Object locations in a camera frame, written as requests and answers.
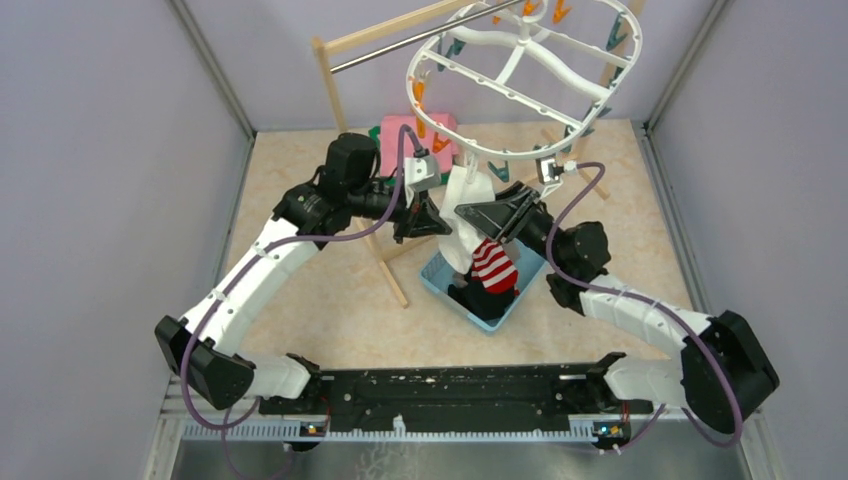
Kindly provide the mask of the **black sock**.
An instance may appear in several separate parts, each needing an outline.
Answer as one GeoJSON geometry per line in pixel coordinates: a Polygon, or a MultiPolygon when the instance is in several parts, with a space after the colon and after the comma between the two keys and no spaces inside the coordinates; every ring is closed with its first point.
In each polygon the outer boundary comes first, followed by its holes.
{"type": "Polygon", "coordinates": [[[506,314],[517,298],[519,290],[489,294],[484,291],[480,283],[471,280],[470,273],[454,272],[447,293],[457,304],[485,323],[494,324],[506,314]]]}

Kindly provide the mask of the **white round clip hanger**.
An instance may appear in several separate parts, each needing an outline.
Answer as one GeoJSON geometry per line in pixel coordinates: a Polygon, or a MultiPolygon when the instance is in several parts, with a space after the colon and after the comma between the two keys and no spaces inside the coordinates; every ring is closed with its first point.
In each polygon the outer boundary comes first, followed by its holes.
{"type": "MultiPolygon", "coordinates": [[[[505,1],[464,1],[447,23],[505,1]]],[[[589,18],[600,30],[569,33],[565,1],[518,1],[445,33],[415,43],[404,90],[420,122],[446,134],[463,152],[486,159],[533,160],[562,151],[586,136],[606,115],[621,84],[640,59],[643,32],[640,1],[593,1],[589,18]],[[459,113],[492,114],[500,120],[555,123],[552,140],[539,149],[509,147],[473,137],[436,118],[425,97],[433,86],[459,101],[459,113]]]]}

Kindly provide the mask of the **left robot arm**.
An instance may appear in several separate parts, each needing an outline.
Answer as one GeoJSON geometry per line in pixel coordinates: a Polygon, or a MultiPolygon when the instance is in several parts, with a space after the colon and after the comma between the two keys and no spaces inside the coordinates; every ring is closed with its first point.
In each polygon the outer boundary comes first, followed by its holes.
{"type": "Polygon", "coordinates": [[[280,287],[328,244],[365,238],[386,223],[398,243],[452,233],[428,194],[441,182],[438,162],[414,127],[398,132],[392,184],[378,177],[379,162],[372,138],[340,134],[312,179],[285,192],[219,284],[185,314],[158,322],[155,338],[185,398],[197,394],[217,410],[249,396],[281,397],[302,414],[317,407],[314,364],[294,354],[247,359],[239,349],[280,287]]]}

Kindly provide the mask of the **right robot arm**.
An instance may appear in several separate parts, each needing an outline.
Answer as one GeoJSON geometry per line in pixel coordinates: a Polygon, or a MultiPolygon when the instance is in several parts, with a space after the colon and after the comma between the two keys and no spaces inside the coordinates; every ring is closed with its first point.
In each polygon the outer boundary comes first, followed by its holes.
{"type": "Polygon", "coordinates": [[[683,411],[697,428],[738,437],[744,422],[780,385],[753,328],[726,310],[709,315],[676,307],[626,285],[607,268],[609,241],[599,221],[566,229],[539,194],[516,183],[488,202],[460,203],[458,217],[485,238],[517,240],[548,261],[549,290],[562,307],[605,321],[665,354],[618,355],[586,385],[589,404],[612,412],[625,400],[683,411]]]}

